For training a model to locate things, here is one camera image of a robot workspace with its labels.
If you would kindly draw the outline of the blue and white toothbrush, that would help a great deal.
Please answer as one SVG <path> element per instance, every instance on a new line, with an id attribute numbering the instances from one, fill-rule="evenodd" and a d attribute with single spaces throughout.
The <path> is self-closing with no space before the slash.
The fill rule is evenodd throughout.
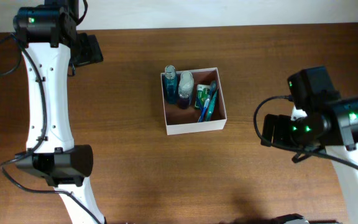
<path id="1" fill-rule="evenodd" d="M 201 113 L 199 119 L 198 119 L 198 122 L 203 122 L 204 119 L 205 119 L 205 114 L 206 114 L 206 111 L 208 109 L 208 106 L 209 106 L 209 102 L 211 101 L 211 98 L 213 96 L 213 93 L 216 91 L 216 87 L 217 87 L 217 84 L 216 84 L 216 81 L 213 80 L 211 83 L 210 83 L 210 92 L 209 92 L 209 96 L 207 97 L 205 103 L 204 103 L 204 111 L 203 113 Z"/>

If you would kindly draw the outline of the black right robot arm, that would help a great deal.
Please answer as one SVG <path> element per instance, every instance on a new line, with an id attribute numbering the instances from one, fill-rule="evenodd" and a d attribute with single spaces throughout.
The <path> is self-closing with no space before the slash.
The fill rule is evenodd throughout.
<path id="1" fill-rule="evenodd" d="M 293 163 L 310 157 L 330 160 L 351 223 L 358 223 L 358 96 L 342 98 L 326 67 L 303 69 L 287 79 L 291 115 L 267 114 L 255 132 L 263 146 L 294 153 Z"/>

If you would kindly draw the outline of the blue disposable razor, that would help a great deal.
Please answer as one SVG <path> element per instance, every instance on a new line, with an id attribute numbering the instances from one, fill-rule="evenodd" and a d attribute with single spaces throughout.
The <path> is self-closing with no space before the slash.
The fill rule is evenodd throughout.
<path id="1" fill-rule="evenodd" d="M 203 113 L 204 104 L 202 103 L 202 101 L 201 101 L 201 99 L 199 97 L 196 98 L 196 103 L 197 103 L 198 107 L 200 108 L 201 112 Z"/>

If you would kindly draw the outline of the blue mouthwash bottle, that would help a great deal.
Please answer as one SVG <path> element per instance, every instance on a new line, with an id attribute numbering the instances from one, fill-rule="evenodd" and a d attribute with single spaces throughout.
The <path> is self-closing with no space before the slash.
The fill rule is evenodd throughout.
<path id="1" fill-rule="evenodd" d="M 173 65 L 167 65 L 164 73 L 165 99 L 170 104 L 177 102 L 177 73 Z"/>

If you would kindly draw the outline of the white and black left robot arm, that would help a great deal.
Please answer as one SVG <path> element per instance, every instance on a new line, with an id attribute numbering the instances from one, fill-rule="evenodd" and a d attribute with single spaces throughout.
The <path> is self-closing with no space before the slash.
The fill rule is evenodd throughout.
<path id="1" fill-rule="evenodd" d="M 90 184 L 93 150 L 76 145 L 68 117 L 68 71 L 103 61 L 94 35 L 76 30 L 78 1 L 45 1 L 14 17 L 29 84 L 30 124 L 18 169 L 43 178 L 59 194 L 73 223 L 105 223 Z"/>

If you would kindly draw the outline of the clear purple soap bottle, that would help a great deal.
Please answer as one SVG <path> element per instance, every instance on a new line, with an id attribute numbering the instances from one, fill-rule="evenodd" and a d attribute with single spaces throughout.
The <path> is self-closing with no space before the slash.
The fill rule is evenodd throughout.
<path id="1" fill-rule="evenodd" d="M 189 71 L 184 71 L 180 75 L 180 82 L 178 86 L 178 107 L 180 109 L 187 109 L 191 103 L 193 96 L 194 79 Z"/>

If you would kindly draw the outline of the green toothpaste tube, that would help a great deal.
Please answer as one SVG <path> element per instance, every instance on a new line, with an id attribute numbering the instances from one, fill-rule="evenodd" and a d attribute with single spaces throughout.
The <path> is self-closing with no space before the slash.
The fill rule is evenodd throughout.
<path id="1" fill-rule="evenodd" d="M 218 97 L 219 91 L 216 90 L 211 98 L 211 101 L 209 102 L 209 106 L 208 106 L 208 109 L 206 111 L 206 114 L 205 114 L 205 121 L 211 121 L 211 117 L 213 115 L 213 111 L 214 111 L 214 106 L 215 106 L 215 103 L 216 103 L 216 98 Z"/>

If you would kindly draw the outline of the green soap bar box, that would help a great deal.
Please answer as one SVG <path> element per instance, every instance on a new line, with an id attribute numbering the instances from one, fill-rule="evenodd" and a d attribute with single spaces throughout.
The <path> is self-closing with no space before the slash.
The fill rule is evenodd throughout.
<path id="1" fill-rule="evenodd" d="M 196 97 L 199 97 L 203 104 L 205 103 L 207 97 L 209 96 L 209 92 L 210 92 L 210 86 L 209 85 L 198 84 L 197 87 L 196 87 Z M 198 107 L 196 101 L 195 101 L 195 109 L 196 110 L 200 109 Z"/>

